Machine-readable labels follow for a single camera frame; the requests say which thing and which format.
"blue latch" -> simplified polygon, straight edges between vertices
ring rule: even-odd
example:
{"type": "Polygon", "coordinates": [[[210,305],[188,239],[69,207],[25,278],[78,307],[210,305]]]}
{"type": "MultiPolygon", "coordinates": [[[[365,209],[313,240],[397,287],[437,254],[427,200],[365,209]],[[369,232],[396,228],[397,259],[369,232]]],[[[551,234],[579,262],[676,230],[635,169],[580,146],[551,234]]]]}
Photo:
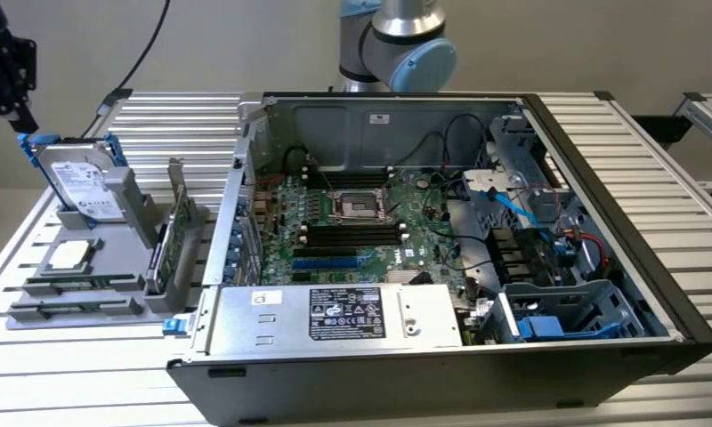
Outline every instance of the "blue latch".
{"type": "Polygon", "coordinates": [[[188,321],[184,318],[168,318],[161,330],[164,335],[186,335],[188,321]]]}
{"type": "Polygon", "coordinates": [[[620,324],[612,322],[597,331],[564,332],[556,316],[528,316],[517,321],[520,336],[525,341],[567,341],[615,338],[620,324]]]}
{"type": "Polygon", "coordinates": [[[38,163],[38,158],[34,156],[34,151],[32,151],[32,147],[34,145],[52,145],[57,141],[60,141],[60,135],[49,134],[49,135],[29,135],[28,133],[20,133],[17,136],[18,139],[18,147],[24,150],[24,153],[26,153],[28,161],[34,166],[38,171],[42,173],[42,176],[45,177],[45,181],[48,182],[49,187],[52,188],[53,192],[56,193],[56,196],[58,197],[60,203],[62,204],[62,207],[66,211],[70,210],[69,204],[62,199],[62,196],[60,194],[58,188],[56,187],[56,184],[49,178],[48,171],[45,171],[45,168],[38,163]]]}
{"type": "Polygon", "coordinates": [[[129,166],[126,163],[126,157],[124,156],[124,150],[121,149],[121,142],[118,142],[118,137],[110,132],[102,137],[108,145],[110,145],[110,151],[113,153],[113,164],[117,166],[129,166]]]}

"warning label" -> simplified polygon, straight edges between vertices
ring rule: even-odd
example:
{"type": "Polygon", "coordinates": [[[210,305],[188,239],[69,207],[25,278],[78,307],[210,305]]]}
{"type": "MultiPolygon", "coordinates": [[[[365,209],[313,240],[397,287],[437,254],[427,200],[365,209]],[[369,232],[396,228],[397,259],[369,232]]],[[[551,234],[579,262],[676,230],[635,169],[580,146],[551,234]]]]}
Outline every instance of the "warning label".
{"type": "Polygon", "coordinates": [[[308,304],[312,340],[384,338],[379,287],[311,289],[308,304]]]}

